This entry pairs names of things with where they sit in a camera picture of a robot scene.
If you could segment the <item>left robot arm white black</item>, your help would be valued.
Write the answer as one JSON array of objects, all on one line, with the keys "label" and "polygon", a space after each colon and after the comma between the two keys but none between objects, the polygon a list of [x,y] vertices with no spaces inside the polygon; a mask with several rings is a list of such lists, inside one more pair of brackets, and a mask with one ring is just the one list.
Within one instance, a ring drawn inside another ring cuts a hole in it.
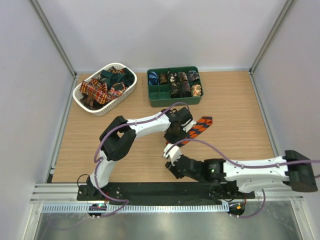
[{"label": "left robot arm white black", "polygon": [[116,162],[129,153],[135,140],[161,132],[166,141],[173,144],[184,139],[195,125],[188,106],[179,110],[163,109],[139,119],[117,116],[99,137],[100,144],[93,157],[96,168],[86,181],[85,195],[95,200],[105,196],[105,186]]}]

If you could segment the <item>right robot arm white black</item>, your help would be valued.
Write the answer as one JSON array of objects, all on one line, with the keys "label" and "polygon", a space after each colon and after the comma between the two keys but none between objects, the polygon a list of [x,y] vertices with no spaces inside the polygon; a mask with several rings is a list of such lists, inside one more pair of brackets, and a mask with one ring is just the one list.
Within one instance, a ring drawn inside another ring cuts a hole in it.
[{"label": "right robot arm white black", "polygon": [[223,158],[203,161],[182,154],[179,147],[166,150],[166,168],[177,178],[191,178],[200,183],[225,185],[231,198],[256,190],[289,186],[294,192],[318,191],[311,160],[295,150],[285,151],[284,156],[263,160],[225,160]]}]

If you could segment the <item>orange navy striped tie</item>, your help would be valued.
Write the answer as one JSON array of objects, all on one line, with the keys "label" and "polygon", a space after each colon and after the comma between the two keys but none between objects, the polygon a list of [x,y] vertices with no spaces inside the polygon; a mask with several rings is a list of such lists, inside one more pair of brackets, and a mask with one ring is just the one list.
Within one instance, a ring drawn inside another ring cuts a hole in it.
[{"label": "orange navy striped tie", "polygon": [[183,139],[195,139],[213,124],[212,116],[202,116],[196,124],[191,127],[185,134]]}]

